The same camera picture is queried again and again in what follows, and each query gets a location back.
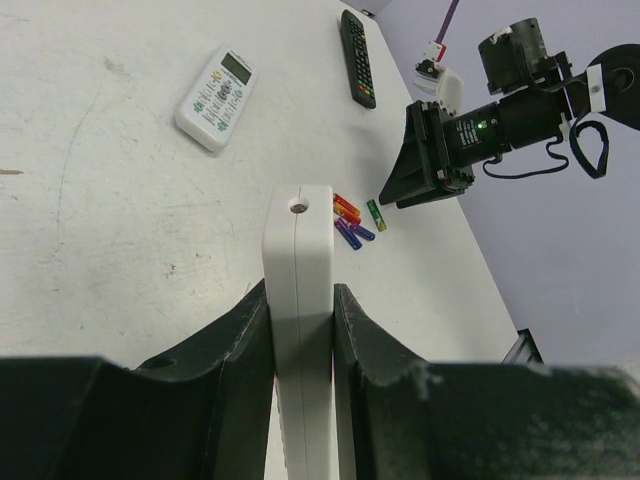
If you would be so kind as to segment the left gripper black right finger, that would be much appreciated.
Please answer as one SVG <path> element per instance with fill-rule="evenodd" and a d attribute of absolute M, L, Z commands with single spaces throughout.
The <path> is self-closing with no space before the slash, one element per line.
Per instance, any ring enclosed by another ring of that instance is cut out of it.
<path fill-rule="evenodd" d="M 343 479 L 635 479 L 639 385 L 604 367 L 430 363 L 334 288 Z"/>

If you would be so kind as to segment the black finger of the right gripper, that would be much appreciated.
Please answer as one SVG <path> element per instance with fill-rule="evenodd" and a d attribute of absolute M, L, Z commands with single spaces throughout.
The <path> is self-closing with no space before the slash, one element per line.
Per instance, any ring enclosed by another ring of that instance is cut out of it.
<path fill-rule="evenodd" d="M 421 101 L 406 108 L 403 142 L 379 194 L 381 205 L 395 204 L 402 209 L 439 198 L 440 186 L 435 173 L 438 148 L 433 133 L 433 113 L 436 111 Z"/>

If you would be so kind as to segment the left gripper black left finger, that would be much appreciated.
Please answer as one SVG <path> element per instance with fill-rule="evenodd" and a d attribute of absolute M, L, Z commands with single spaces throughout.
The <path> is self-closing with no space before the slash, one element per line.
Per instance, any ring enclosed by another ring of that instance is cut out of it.
<path fill-rule="evenodd" d="M 274 383 L 266 289 L 135 369 L 1 362 L 5 479 L 260 479 Z"/>

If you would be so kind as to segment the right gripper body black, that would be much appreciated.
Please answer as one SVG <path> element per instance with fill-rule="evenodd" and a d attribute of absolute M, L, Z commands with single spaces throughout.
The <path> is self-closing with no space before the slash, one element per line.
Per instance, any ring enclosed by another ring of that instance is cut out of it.
<path fill-rule="evenodd" d="M 499 104 L 454 116 L 435 102 L 424 107 L 428 193 L 464 193 L 475 180 L 472 166 L 505 153 Z"/>

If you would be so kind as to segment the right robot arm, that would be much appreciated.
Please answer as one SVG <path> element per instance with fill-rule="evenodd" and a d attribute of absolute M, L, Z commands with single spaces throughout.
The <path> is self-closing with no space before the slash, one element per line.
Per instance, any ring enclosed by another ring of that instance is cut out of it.
<path fill-rule="evenodd" d="M 474 183 L 473 165 L 497 165 L 505 154 L 537 143 L 567 142 L 582 170 L 599 179 L 607 172 L 610 140 L 589 114 L 639 127 L 636 44 L 612 47 L 573 74 L 565 53 L 548 54 L 537 19 L 529 18 L 495 32 L 478 50 L 488 91 L 500 100 L 461 112 L 463 82 L 435 51 L 426 53 L 415 83 L 435 98 L 407 106 L 380 204 L 403 209 L 459 196 Z"/>

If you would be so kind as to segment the black TV remote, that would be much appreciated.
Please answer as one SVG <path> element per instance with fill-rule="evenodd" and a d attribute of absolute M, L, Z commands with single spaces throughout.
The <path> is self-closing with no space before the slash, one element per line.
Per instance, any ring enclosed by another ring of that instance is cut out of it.
<path fill-rule="evenodd" d="M 376 108 L 364 25 L 349 10 L 340 18 L 340 36 L 352 99 L 366 109 Z"/>

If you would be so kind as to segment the white AC remote with display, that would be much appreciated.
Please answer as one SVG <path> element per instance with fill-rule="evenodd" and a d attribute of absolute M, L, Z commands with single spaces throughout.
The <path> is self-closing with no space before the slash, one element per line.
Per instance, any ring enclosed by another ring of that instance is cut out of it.
<path fill-rule="evenodd" d="M 207 151 L 217 154 L 231 138 L 258 71 L 229 44 L 221 44 L 180 102 L 176 126 Z"/>

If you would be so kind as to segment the blue battery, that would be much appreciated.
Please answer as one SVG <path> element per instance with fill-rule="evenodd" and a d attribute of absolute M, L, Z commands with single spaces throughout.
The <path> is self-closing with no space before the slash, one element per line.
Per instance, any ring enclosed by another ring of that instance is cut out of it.
<path fill-rule="evenodd" d="M 372 231 L 366 229 L 359 223 L 348 222 L 347 226 L 353 235 L 362 239 L 373 241 L 376 238 L 376 235 Z"/>
<path fill-rule="evenodd" d="M 334 226 L 353 250 L 359 250 L 362 247 L 360 240 L 355 236 L 342 218 L 336 218 L 334 220 Z"/>

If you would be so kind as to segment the red orange battery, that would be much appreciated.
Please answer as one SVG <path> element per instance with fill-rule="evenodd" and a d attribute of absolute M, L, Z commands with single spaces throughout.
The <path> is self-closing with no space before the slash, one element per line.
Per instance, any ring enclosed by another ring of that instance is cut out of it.
<path fill-rule="evenodd" d="M 344 210 L 349 211 L 351 214 L 355 216 L 361 215 L 361 212 L 358 208 L 356 208 L 354 205 L 352 205 L 350 202 L 348 202 L 345 198 L 343 198 L 339 194 L 337 193 L 333 194 L 333 201 L 335 204 L 341 206 Z"/>
<path fill-rule="evenodd" d="M 361 219 L 358 215 L 353 214 L 349 210 L 338 209 L 337 205 L 334 206 L 334 213 L 347 223 L 356 225 L 359 225 L 361 223 Z"/>

